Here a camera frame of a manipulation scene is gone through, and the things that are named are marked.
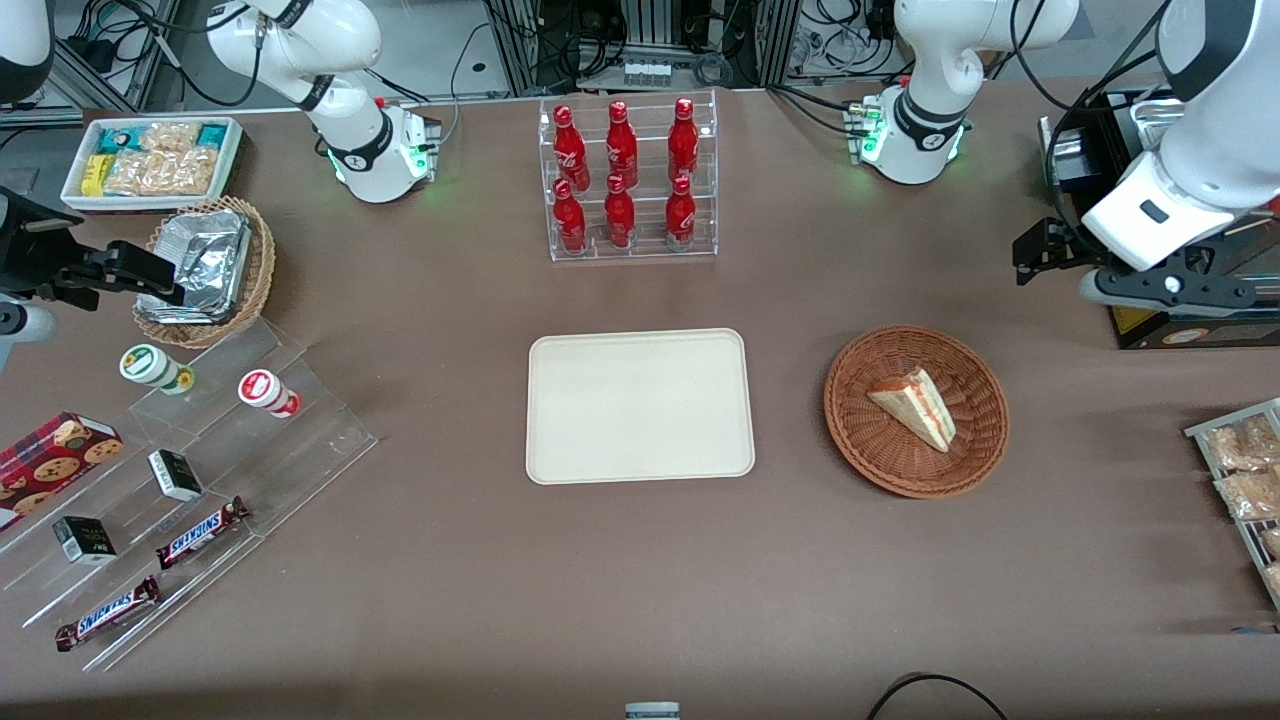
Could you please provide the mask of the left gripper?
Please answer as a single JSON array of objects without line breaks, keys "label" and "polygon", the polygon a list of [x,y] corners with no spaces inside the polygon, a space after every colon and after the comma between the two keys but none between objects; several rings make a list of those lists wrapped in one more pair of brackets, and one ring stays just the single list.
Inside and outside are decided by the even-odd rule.
[{"label": "left gripper", "polygon": [[[1046,272],[1101,264],[1102,249],[1060,218],[1041,219],[1012,242],[1019,287]],[[1126,266],[1088,272],[1080,296],[1110,307],[1188,316],[1275,314],[1277,278],[1277,236],[1230,234],[1192,243],[1146,272]]]}]

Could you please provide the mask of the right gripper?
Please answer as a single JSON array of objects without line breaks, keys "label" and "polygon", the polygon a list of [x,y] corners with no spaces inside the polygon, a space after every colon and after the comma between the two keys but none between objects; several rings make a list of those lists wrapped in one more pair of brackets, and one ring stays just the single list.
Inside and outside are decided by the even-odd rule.
[{"label": "right gripper", "polygon": [[[1,365],[5,366],[17,345],[44,342],[58,328],[51,311],[32,304],[36,299],[93,313],[99,309],[100,293],[73,287],[70,283],[79,277],[65,274],[93,254],[70,232],[84,219],[52,210],[9,188],[3,188],[1,195]],[[102,275],[101,290],[186,305],[178,266],[146,249],[123,240],[113,241],[96,252],[96,264]]]}]

